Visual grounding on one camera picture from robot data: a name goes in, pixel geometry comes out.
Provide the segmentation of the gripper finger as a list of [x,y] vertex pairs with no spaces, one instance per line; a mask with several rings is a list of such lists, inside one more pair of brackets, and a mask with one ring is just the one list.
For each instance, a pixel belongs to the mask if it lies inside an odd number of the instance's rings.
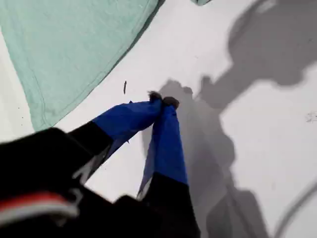
[[193,219],[184,153],[176,110],[178,100],[163,99],[152,128],[138,197],[149,206],[177,218]]
[[161,95],[151,91],[147,101],[129,102],[110,108],[68,133],[76,145],[71,158],[88,161],[102,154],[102,160],[106,161],[135,134],[152,125],[162,107]]

